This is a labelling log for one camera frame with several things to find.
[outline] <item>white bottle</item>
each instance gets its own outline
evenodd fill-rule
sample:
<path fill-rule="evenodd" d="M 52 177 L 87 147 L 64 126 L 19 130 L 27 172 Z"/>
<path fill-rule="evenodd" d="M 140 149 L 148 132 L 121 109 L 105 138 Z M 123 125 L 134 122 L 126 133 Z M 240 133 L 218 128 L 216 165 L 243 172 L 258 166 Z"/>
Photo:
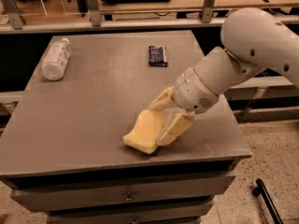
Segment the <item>white bottle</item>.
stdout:
<path fill-rule="evenodd" d="M 64 76 L 64 71 L 71 56 L 69 40 L 63 38 L 54 42 L 41 64 L 41 74 L 49 80 L 58 80 Z"/>

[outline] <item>sponge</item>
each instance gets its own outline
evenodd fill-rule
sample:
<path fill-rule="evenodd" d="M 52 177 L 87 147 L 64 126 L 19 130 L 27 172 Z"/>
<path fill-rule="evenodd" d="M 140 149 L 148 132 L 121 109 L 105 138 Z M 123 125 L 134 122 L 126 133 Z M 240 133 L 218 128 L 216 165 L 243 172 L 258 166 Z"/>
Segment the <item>sponge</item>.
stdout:
<path fill-rule="evenodd" d="M 151 154 L 159 146 L 156 139 L 164 127 L 167 114 L 156 110 L 143 110 L 134 128 L 123 137 L 123 143 L 144 153 Z"/>

